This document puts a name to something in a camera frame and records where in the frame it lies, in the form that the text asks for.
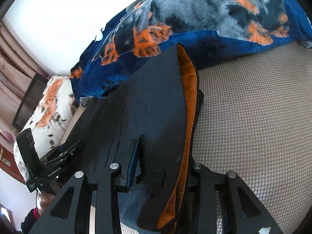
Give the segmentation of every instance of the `orange trim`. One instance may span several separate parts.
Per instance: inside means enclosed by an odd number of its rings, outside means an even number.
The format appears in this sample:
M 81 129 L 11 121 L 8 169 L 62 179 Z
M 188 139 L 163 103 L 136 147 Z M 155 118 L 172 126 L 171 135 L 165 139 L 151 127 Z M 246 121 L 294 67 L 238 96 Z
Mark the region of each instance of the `orange trim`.
M 178 211 L 181 209 L 182 200 L 185 192 L 186 179 L 188 173 L 188 159 L 191 147 L 191 134 L 195 120 L 196 109 L 196 96 L 197 96 L 197 75 L 191 60 L 185 53 L 184 48 L 178 45 L 178 56 L 180 61 L 181 80 L 184 88 L 185 102 L 187 108 L 187 125 L 186 125 L 186 138 L 184 144 L 184 151 L 182 163 L 179 171 L 179 176 L 165 209 L 161 213 L 157 228 L 160 229 L 169 223 L 176 216 L 176 203 Z
M 256 5 L 254 5 L 249 0 L 234 0 L 236 1 L 240 6 L 243 6 L 246 10 L 250 11 L 252 14 L 256 15 L 259 13 L 259 9 Z

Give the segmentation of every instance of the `orange flower pattern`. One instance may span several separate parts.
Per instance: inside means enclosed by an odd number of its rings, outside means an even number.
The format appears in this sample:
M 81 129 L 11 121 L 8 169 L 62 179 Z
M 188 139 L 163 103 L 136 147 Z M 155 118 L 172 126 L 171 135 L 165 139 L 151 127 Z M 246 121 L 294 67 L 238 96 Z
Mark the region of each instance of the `orange flower pattern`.
M 42 128 L 46 126 L 52 119 L 53 114 L 55 113 L 56 108 L 57 108 L 57 103 L 56 103 L 57 92 L 60 89 L 62 83 L 63 83 L 63 79 L 56 79 L 52 83 L 52 85 L 50 85 L 49 88 L 47 89 L 46 94 L 44 95 L 44 102 L 41 105 L 44 111 L 44 114 L 39 120 L 36 127 Z

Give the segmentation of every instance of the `floral cushion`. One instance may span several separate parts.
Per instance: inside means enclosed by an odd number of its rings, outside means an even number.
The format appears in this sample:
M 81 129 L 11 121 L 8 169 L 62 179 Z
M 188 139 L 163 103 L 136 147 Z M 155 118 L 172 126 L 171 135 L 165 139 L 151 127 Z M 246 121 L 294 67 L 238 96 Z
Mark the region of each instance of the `floral cushion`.
M 76 109 L 70 79 L 65 76 L 53 76 L 35 112 L 23 128 L 31 128 L 39 158 L 60 144 Z M 16 142 L 13 150 L 18 169 L 27 180 L 29 175 Z

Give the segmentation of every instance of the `floral blanket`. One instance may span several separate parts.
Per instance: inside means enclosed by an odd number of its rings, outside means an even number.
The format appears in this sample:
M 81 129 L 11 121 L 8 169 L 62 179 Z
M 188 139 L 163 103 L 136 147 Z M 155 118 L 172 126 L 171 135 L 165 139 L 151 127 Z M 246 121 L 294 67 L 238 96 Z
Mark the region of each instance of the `floral blanket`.
M 71 70 L 77 101 L 106 97 L 175 43 L 201 69 L 294 41 L 311 46 L 312 41 L 311 22 L 296 0 L 137 0 L 102 34 Z

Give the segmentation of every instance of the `black bracket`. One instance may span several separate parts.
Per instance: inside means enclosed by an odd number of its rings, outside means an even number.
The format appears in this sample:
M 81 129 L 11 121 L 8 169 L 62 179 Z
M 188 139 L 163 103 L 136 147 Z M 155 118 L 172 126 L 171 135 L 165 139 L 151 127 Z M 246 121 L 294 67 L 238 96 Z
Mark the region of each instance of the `black bracket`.
M 192 184 L 192 178 L 198 183 Z M 195 163 L 190 186 L 195 192 L 190 234 L 216 233 L 216 191 L 219 191 L 222 228 L 225 234 L 282 234 L 281 229 L 250 190 L 235 173 L 215 173 Z
M 139 138 L 121 141 L 119 130 L 117 126 L 106 163 L 94 173 L 76 171 L 57 193 L 53 189 L 55 176 L 66 170 L 85 144 L 78 141 L 61 155 L 55 148 L 39 160 L 31 131 L 18 136 L 18 146 L 30 172 L 28 189 L 56 193 L 30 234 L 88 234 L 93 191 L 97 191 L 96 234 L 121 234 L 117 193 L 128 192 L 133 185 L 140 147 Z M 223 233 L 282 234 L 270 213 L 235 172 L 219 174 L 194 163 L 188 177 L 188 191 L 194 192 L 189 234 L 216 234 L 216 191 L 220 195 Z

